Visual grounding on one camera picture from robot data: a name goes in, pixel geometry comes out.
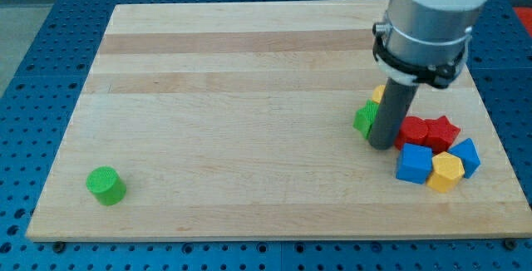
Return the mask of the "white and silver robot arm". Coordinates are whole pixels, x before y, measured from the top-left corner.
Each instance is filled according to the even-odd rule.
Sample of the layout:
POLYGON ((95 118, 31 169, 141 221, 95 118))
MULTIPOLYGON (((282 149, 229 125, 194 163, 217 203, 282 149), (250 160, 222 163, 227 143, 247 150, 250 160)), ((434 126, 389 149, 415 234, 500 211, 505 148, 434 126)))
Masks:
POLYGON ((394 82, 447 88, 466 64, 487 0, 389 0, 373 26, 373 56, 394 82))

